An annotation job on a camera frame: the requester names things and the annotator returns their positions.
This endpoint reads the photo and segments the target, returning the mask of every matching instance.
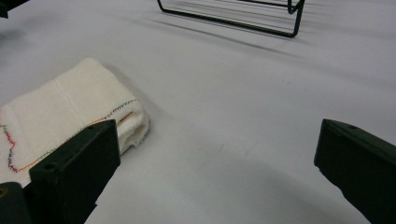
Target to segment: white towel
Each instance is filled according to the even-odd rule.
[[[132,93],[94,59],[0,107],[0,183],[26,186],[28,170],[90,124],[115,119],[120,154],[137,147],[149,118]]]

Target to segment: black metal rack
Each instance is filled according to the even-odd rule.
[[[300,28],[301,17],[303,15],[303,8],[304,8],[305,0],[300,0],[295,5],[293,5],[292,0],[288,0],[287,4],[280,4],[280,3],[276,3],[276,2],[253,1],[253,0],[235,0],[235,1],[247,2],[247,3],[257,4],[257,5],[267,5],[267,6],[272,6],[272,7],[285,7],[288,10],[290,15],[297,12],[297,16],[295,19],[294,28],[292,30],[292,33],[280,31],[280,30],[276,30],[276,29],[272,29],[272,28],[268,28],[268,27],[264,27],[264,26],[253,25],[253,24],[249,24],[249,23],[245,23],[245,22],[241,22],[241,21],[232,21],[232,20],[217,18],[217,17],[213,17],[213,16],[206,16],[206,15],[202,15],[202,14],[198,14],[198,13],[190,13],[190,12],[181,11],[181,10],[168,9],[168,8],[163,7],[163,3],[161,2],[161,0],[157,0],[161,11],[164,13],[169,13],[169,14],[178,15],[178,16],[182,16],[182,17],[194,18],[194,19],[198,19],[198,20],[213,21],[213,22],[217,22],[217,23],[231,25],[231,26],[248,29],[248,30],[253,30],[253,31],[261,32],[261,33],[267,33],[267,34],[271,34],[271,35],[280,35],[280,36],[285,36],[285,37],[290,37],[290,38],[297,36],[299,28]]]

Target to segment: white tablecloth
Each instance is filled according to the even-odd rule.
[[[149,134],[87,223],[368,223],[313,159],[322,119],[396,144],[395,9],[310,0],[286,39],[154,0],[30,1],[0,20],[0,105],[85,57],[134,90]]]

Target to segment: stitched border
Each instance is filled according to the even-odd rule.
[[[123,109],[126,105],[132,103],[133,101],[136,101],[136,99],[127,101],[127,102],[123,103],[122,105],[117,106],[117,107],[114,108],[110,113],[108,113],[106,116],[104,116],[104,117],[102,117],[102,118],[100,118],[100,119],[94,120],[93,122],[87,124],[86,126],[84,126],[83,128],[81,128],[80,130],[78,130],[76,133],[74,133],[71,137],[67,138],[64,142],[62,142],[62,143],[59,145],[59,147],[62,146],[64,143],[66,143],[66,142],[67,142],[68,140],[70,140],[71,138],[73,138],[74,136],[76,136],[79,132],[81,132],[82,130],[84,130],[84,129],[87,128],[88,126],[93,125],[94,123],[98,123],[98,122],[103,121],[103,120],[110,119],[111,116],[114,115],[117,111]],[[118,122],[118,124],[121,123],[121,122],[123,122],[128,116],[130,116],[130,115],[133,114],[133,113],[134,113],[134,112],[128,113],[125,117],[121,118],[120,121]],[[41,155],[40,157],[38,157],[36,160],[34,160],[34,161],[30,162],[29,164],[23,166],[22,168],[18,168],[16,165],[14,165],[14,160],[13,160],[14,148],[15,148],[15,146],[17,145],[17,142],[14,141],[14,139],[12,138],[12,135],[9,133],[9,131],[8,131],[8,129],[7,129],[7,125],[4,125],[4,124],[2,125],[2,124],[0,123],[0,128],[3,129],[3,133],[4,133],[4,135],[6,136],[8,143],[11,145],[11,148],[8,150],[8,159],[7,159],[7,162],[8,162],[8,168],[9,168],[12,172],[14,172],[14,173],[19,173],[19,172],[21,172],[21,171],[24,171],[24,170],[26,170],[26,169],[29,169],[29,168],[33,167],[33,166],[36,165],[39,161],[41,161],[41,160],[43,160],[44,158],[46,158],[51,152],[55,151],[56,148],[58,148],[58,147],[56,147],[56,148],[54,148],[54,149],[51,149],[51,150],[45,152],[45,153],[44,153],[43,155]]]

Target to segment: wire rack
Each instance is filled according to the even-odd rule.
[[[304,8],[304,0],[297,3],[292,3],[292,0],[265,2],[252,0],[157,0],[157,2],[164,13],[290,38],[297,36],[299,32]]]

